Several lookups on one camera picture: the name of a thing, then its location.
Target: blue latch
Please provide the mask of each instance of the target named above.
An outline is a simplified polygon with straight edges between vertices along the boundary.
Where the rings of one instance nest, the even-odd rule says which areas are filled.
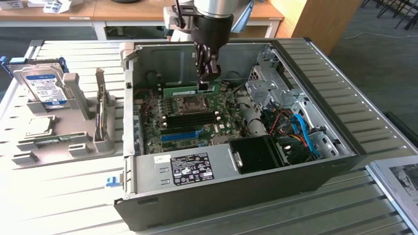
[[[60,66],[62,67],[62,71],[69,72],[64,57],[58,58],[58,62],[60,62]]]
[[[232,29],[231,29],[232,33],[240,33],[243,29],[245,28],[245,25],[251,16],[252,8],[253,8],[253,0],[249,0],[243,13],[235,22],[235,25],[232,26]]]
[[[6,67],[6,57],[5,56],[0,57],[0,65],[3,68],[3,70],[6,71],[7,75],[13,78],[13,73],[10,72],[10,70],[7,70],[7,67]]]
[[[105,187],[117,187],[120,186],[118,177],[112,176],[106,178]]]
[[[11,58],[7,62],[9,65],[24,65],[26,63],[28,59],[25,57],[15,57]]]

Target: motherboard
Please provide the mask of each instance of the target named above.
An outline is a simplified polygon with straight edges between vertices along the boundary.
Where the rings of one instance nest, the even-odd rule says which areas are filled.
[[[144,154],[204,147],[240,137],[239,109],[225,109],[226,84],[206,91],[196,87],[141,90],[134,96],[140,109]]]

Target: white paper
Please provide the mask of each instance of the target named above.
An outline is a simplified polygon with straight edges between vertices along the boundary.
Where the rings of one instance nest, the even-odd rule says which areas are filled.
[[[418,156],[377,160],[368,165],[407,220],[418,227]]]

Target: wooden desk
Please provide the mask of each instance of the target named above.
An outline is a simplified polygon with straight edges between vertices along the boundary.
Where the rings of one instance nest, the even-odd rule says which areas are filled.
[[[93,28],[98,40],[105,40],[105,26],[162,26],[162,7],[173,5],[172,0],[141,0],[130,4],[97,0],[93,14]],[[283,15],[269,2],[255,1],[247,25],[267,26],[265,37],[275,37]]]
[[[106,40],[106,26],[162,26],[162,7],[172,4],[173,0],[140,0],[130,4],[90,0],[61,14],[42,13],[41,7],[0,10],[0,27],[92,26],[97,40]],[[255,1],[247,25],[264,26],[264,37],[275,37],[283,19],[269,2]]]
[[[48,14],[42,7],[0,10],[0,27],[42,27],[42,26],[90,26],[96,1],[86,1],[73,6],[66,12]]]

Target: hard drive label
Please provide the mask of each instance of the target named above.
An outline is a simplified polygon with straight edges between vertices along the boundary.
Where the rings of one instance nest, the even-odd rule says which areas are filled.
[[[56,76],[53,74],[30,75],[26,76],[26,80],[38,101],[46,104],[49,109],[61,108],[66,98],[61,88],[56,86]]]
[[[214,179],[208,153],[170,158],[170,169],[176,186]]]

